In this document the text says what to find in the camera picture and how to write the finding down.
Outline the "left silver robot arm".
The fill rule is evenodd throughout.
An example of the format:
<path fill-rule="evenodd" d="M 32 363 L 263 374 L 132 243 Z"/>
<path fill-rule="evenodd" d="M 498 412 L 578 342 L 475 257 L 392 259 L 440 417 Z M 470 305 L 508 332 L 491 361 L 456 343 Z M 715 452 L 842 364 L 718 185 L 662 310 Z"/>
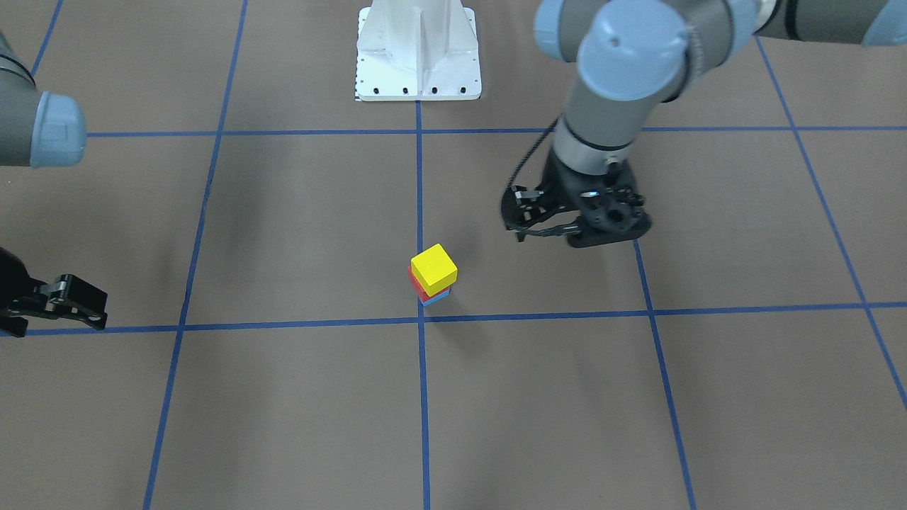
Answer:
<path fill-rule="evenodd" d="M 635 241 L 652 226 L 629 154 L 648 116 L 722 67 L 755 35 L 864 47 L 905 43 L 903 1 L 544 1 L 534 35 L 576 65 L 540 183 L 509 178 L 503 225 L 518 242 L 574 248 Z"/>

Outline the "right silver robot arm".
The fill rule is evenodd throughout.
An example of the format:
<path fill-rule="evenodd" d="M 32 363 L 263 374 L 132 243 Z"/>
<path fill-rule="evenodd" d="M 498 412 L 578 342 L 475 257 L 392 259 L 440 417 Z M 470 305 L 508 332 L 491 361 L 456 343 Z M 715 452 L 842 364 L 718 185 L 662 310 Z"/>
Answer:
<path fill-rule="evenodd" d="M 70 96 L 41 91 L 35 77 L 1 38 L 1 164 L 39 168 L 78 164 L 86 146 L 82 109 Z M 1 329 L 23 338 L 29 317 L 81 322 L 95 332 L 107 324 L 108 295 L 72 274 L 36 280 L 19 257 L 1 249 Z"/>

